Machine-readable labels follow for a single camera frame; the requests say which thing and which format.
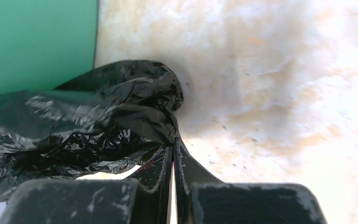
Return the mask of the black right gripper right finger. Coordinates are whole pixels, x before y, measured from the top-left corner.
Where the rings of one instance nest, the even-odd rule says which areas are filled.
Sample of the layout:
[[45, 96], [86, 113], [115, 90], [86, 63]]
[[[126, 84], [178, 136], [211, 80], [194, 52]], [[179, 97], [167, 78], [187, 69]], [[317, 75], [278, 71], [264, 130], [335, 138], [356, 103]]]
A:
[[324, 224], [312, 192], [294, 183], [225, 183], [188, 152], [173, 147], [177, 221], [180, 224]]

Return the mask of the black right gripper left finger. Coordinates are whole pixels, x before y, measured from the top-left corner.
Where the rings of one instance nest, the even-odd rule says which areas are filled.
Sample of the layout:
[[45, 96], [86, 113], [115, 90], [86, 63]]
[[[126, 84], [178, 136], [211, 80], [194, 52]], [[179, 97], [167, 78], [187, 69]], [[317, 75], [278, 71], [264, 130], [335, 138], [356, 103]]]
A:
[[158, 150], [123, 180], [30, 180], [19, 186], [1, 224], [165, 224], [172, 148]]

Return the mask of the black trash bag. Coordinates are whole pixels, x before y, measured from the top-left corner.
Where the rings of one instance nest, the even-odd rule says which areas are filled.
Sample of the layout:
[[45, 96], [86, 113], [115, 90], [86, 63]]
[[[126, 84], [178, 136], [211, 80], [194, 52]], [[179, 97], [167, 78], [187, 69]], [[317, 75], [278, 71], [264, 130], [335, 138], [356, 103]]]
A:
[[184, 101], [165, 64], [124, 60], [0, 95], [0, 203], [32, 179], [119, 174], [170, 147]]

